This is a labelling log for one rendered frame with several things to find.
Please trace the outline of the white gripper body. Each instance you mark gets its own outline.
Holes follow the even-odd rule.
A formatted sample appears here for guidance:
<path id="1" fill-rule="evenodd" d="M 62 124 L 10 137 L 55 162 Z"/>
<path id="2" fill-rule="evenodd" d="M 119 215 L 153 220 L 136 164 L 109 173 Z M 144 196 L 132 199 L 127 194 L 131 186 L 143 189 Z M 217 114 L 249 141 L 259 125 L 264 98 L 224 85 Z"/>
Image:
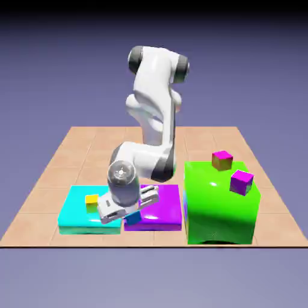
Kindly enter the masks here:
<path id="1" fill-rule="evenodd" d="M 124 201 L 116 202 L 110 192 L 105 193 L 98 199 L 97 211 L 102 224 L 110 223 L 118 218 L 125 219 L 125 216 L 135 211 L 157 203 L 159 201 L 159 187 L 148 185 L 139 189 L 139 196 L 132 205 Z"/>

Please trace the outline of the small yellow cube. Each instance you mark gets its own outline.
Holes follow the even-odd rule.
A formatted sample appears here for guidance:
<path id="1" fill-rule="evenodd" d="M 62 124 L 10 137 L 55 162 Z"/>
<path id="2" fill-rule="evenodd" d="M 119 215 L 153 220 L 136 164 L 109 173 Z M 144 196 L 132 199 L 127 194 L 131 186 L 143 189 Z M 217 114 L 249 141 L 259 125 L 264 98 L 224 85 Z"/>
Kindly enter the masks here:
<path id="1" fill-rule="evenodd" d="M 98 199 L 99 199 L 98 194 L 92 194 L 92 195 L 85 196 L 85 205 L 86 205 L 86 210 L 88 214 L 97 212 Z"/>

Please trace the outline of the small blue cube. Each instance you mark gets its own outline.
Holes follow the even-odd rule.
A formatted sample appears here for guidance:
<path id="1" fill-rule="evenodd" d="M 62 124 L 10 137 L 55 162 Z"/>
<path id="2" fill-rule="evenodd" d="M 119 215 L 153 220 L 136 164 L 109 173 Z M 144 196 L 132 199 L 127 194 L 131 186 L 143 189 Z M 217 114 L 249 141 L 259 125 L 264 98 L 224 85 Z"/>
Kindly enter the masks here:
<path id="1" fill-rule="evenodd" d="M 125 216 L 125 223 L 126 223 L 128 226 L 137 224 L 137 223 L 139 223 L 141 220 L 142 220 L 142 217 L 141 217 L 140 211 L 135 211 L 135 212 L 133 212 L 133 213 L 128 214 L 128 215 Z"/>

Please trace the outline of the small magenta cube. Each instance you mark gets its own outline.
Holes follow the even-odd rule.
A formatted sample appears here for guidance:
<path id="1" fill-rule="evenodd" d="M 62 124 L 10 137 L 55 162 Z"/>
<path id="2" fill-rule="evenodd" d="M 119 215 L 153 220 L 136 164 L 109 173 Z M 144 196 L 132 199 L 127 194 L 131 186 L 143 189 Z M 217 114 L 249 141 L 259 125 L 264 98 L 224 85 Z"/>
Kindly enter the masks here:
<path id="1" fill-rule="evenodd" d="M 230 170 L 232 162 L 233 156 L 225 150 L 212 153 L 212 166 L 218 171 Z"/>

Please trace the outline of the small purple cube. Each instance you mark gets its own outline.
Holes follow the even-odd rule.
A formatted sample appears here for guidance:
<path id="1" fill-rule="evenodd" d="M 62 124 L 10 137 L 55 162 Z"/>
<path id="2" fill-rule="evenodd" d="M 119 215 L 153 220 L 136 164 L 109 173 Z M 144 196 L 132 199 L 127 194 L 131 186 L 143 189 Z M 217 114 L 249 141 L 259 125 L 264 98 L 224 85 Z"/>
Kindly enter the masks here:
<path id="1" fill-rule="evenodd" d="M 246 196 L 251 190 L 253 178 L 254 175 L 249 172 L 236 170 L 230 178 L 230 191 Z"/>

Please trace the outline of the large cyan box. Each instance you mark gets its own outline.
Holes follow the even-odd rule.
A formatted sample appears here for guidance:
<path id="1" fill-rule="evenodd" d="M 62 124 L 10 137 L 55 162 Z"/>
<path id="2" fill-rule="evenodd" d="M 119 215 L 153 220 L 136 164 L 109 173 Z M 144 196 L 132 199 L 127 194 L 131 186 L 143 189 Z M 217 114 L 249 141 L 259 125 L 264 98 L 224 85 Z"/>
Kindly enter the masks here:
<path id="1" fill-rule="evenodd" d="M 108 192 L 106 185 L 73 185 L 71 186 L 63 207 L 58 216 L 59 233 L 62 235 L 103 234 L 118 235 L 122 221 L 117 219 L 102 224 L 98 212 L 88 213 L 85 196 Z"/>

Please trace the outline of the large purple box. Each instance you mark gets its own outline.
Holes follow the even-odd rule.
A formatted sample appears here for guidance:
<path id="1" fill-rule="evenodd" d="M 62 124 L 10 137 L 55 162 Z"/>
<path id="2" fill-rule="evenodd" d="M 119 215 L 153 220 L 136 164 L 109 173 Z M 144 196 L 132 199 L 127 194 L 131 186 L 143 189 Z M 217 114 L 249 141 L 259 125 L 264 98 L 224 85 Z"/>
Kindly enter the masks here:
<path id="1" fill-rule="evenodd" d="M 137 224 L 124 222 L 125 231 L 181 231 L 182 208 L 178 185 L 158 185 L 159 201 L 140 210 Z"/>

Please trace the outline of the large green box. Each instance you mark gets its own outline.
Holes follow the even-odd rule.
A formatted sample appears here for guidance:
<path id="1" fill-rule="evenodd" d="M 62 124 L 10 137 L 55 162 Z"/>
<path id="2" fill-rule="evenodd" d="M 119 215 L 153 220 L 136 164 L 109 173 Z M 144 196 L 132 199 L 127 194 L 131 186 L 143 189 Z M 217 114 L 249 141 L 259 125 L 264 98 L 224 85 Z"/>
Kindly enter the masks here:
<path id="1" fill-rule="evenodd" d="M 248 172 L 242 161 L 218 171 L 210 161 L 187 161 L 184 167 L 183 211 L 189 244 L 225 242 L 249 245 L 261 194 L 255 183 L 246 196 L 230 190 L 234 172 Z"/>

